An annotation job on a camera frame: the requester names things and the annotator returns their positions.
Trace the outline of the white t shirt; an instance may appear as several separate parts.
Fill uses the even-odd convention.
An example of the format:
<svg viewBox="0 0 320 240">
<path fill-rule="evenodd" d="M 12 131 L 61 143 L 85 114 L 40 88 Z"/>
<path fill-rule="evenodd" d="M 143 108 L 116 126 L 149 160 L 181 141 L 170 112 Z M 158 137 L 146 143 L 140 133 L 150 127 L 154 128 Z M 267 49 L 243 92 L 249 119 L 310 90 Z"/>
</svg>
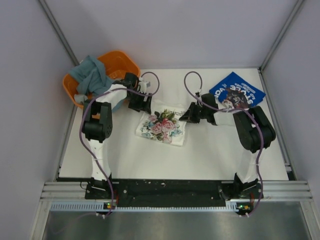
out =
<svg viewBox="0 0 320 240">
<path fill-rule="evenodd" d="M 143 113 L 135 130 L 138 137 L 181 147 L 186 136 L 186 122 L 180 117 L 187 109 L 181 104 L 151 102 L 151 113 Z"/>
</svg>

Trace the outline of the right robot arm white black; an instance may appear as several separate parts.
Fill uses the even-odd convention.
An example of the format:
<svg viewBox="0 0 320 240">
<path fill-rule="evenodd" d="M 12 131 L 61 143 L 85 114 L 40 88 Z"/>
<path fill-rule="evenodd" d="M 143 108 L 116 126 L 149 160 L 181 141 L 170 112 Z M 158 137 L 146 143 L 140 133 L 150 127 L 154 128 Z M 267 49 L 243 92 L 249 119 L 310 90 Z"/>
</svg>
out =
<svg viewBox="0 0 320 240">
<path fill-rule="evenodd" d="M 260 157 L 264 149 L 270 147 L 276 138 L 276 132 L 260 106 L 249 109 L 218 109 L 213 94 L 196 94 L 196 102 L 189 105 L 179 118 L 182 122 L 198 124 L 206 120 L 214 126 L 235 127 L 237 137 L 243 147 L 241 160 L 230 187 L 220 191 L 225 200 L 248 198 L 263 194 L 263 180 L 260 172 Z"/>
</svg>

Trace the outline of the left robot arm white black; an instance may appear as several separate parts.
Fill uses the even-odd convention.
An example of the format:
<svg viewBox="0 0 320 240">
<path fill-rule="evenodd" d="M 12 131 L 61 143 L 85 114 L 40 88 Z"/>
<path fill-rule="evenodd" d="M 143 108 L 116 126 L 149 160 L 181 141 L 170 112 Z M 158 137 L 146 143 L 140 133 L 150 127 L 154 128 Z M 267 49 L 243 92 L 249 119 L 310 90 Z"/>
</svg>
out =
<svg viewBox="0 0 320 240">
<path fill-rule="evenodd" d="M 112 172 L 107 157 L 104 156 L 104 142 L 113 131 L 113 112 L 124 101 L 128 101 L 129 109 L 151 113 L 153 94 L 148 92 L 150 86 L 149 81 L 127 72 L 124 79 L 115 80 L 108 89 L 84 102 L 79 138 L 91 155 L 91 178 L 100 182 L 96 186 L 96 192 L 102 198 L 109 198 L 114 191 L 113 185 L 108 183 Z"/>
</svg>

